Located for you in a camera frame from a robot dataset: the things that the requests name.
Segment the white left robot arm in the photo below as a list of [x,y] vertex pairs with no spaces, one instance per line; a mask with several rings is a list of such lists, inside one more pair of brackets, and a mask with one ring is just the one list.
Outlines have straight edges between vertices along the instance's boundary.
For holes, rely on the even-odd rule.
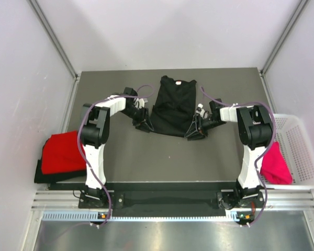
[[139,96],[133,88],[126,87],[122,93],[114,93],[93,104],[84,104],[81,124],[77,132],[77,147],[86,163],[85,195],[96,207],[108,202],[109,192],[105,187],[104,148],[110,134],[110,119],[121,112],[132,125],[141,131],[154,131],[149,109],[145,106],[149,96]]

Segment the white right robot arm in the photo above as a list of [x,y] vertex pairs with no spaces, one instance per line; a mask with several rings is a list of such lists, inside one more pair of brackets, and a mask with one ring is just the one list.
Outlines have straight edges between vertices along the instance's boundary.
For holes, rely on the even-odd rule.
[[233,194],[223,196],[220,201],[246,207],[260,195],[262,160],[275,136],[273,115],[268,107],[259,102],[223,106],[220,100],[212,100],[209,105],[210,112],[203,108],[203,104],[198,104],[185,138],[189,141],[201,140],[208,136],[208,130],[227,122],[238,125],[243,144],[241,172]]

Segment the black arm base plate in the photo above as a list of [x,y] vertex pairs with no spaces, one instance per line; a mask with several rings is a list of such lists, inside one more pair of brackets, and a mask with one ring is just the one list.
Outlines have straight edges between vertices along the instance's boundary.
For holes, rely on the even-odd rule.
[[233,191],[192,190],[192,191],[114,191],[110,199],[102,193],[100,199],[82,192],[78,207],[80,209],[108,209],[113,212],[161,214],[185,211],[204,212],[214,210],[231,210],[237,207],[254,208],[263,205],[261,193],[255,197],[238,200]]

